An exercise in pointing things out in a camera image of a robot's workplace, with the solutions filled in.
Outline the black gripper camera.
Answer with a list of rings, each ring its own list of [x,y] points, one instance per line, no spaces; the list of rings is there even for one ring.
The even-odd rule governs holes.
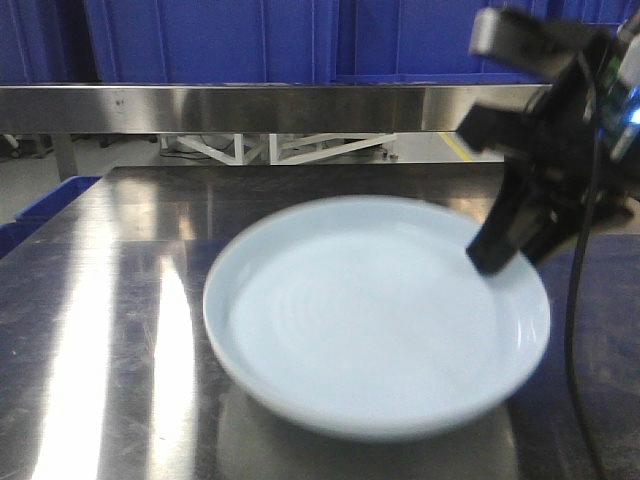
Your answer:
[[[476,103],[456,129],[473,151],[505,162],[466,248],[480,274],[521,251],[539,264],[577,237],[585,216],[616,217],[639,190],[639,25],[588,26],[600,34],[523,109]]]

